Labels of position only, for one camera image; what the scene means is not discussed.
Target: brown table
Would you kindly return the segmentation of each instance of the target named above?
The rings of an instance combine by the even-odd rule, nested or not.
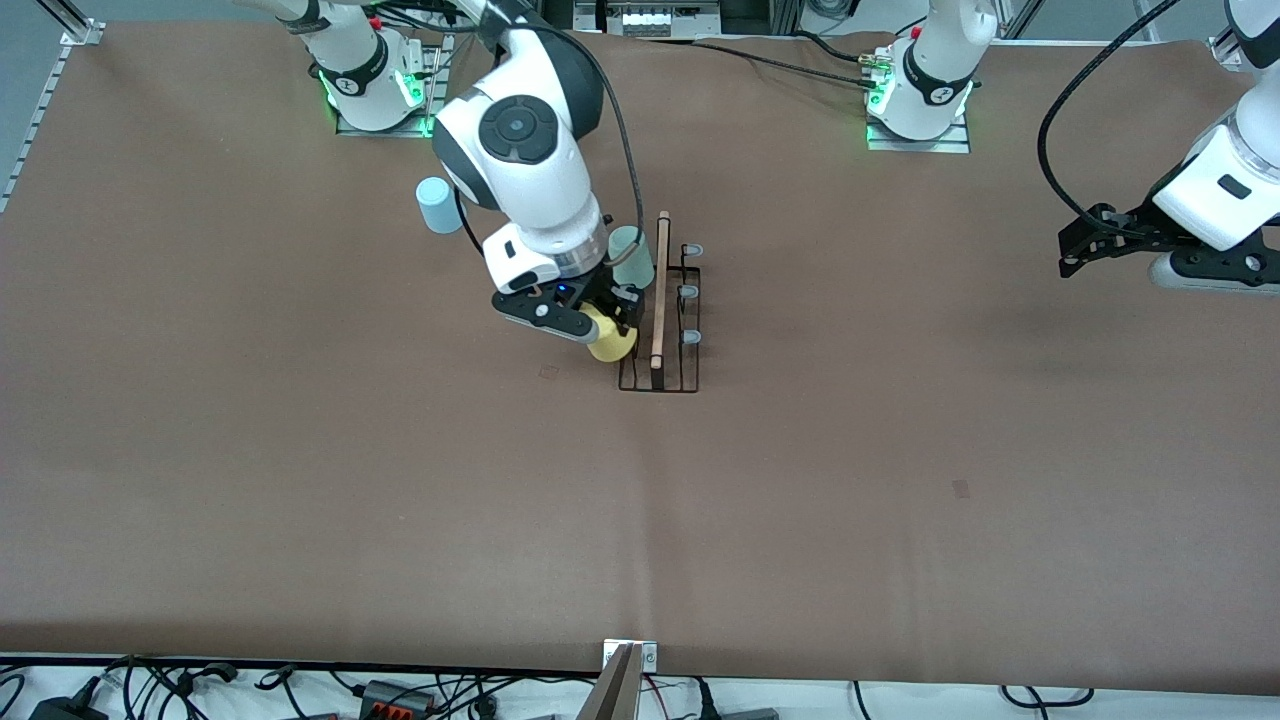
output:
[[[1057,278],[1034,133],[1094,49],[992,49],[940,156],[867,151],[844,86],[586,42],[708,249],[695,396],[498,318],[413,205],[430,143],[334,137],[279,28],[72,54],[0,219],[4,647],[1276,691],[1280,306]],[[1120,53],[1062,181],[1135,202],[1242,87]],[[625,222],[612,119],[582,150]]]

